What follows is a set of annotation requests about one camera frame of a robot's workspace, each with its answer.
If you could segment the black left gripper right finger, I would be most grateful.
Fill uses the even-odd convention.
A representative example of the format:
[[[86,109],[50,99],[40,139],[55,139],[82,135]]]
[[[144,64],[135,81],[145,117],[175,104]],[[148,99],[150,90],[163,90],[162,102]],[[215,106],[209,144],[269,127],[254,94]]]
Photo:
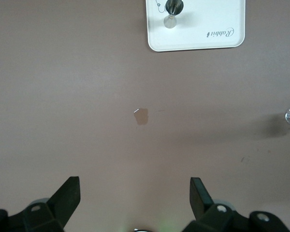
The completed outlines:
[[[240,215],[223,203],[215,203],[198,177],[190,179],[189,202],[195,220],[185,232],[288,232],[288,227],[276,215],[264,211]]]

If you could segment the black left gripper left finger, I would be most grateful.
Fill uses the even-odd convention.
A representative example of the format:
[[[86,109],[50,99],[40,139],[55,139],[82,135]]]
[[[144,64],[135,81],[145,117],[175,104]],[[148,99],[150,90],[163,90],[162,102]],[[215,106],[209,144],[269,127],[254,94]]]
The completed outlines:
[[[9,216],[0,209],[0,232],[63,232],[81,200],[80,179],[69,177],[46,201]]]

